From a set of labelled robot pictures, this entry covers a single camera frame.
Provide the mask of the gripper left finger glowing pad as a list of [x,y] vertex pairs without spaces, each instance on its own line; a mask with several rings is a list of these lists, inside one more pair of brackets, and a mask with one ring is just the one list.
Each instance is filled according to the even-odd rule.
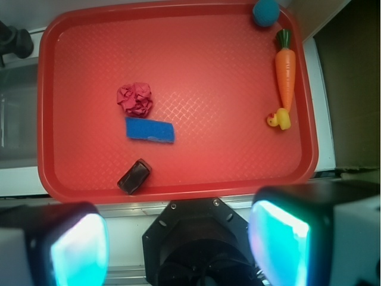
[[103,285],[109,259],[91,203],[1,207],[1,285]]

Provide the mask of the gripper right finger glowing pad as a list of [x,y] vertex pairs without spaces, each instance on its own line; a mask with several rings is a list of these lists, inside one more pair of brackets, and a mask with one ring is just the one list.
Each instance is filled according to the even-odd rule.
[[321,180],[262,187],[248,239],[271,285],[379,285],[380,185]]

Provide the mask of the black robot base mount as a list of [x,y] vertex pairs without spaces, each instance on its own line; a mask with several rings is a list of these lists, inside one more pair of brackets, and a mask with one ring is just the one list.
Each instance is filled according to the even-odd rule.
[[142,235],[150,285],[268,285],[248,223],[219,198],[171,201]]

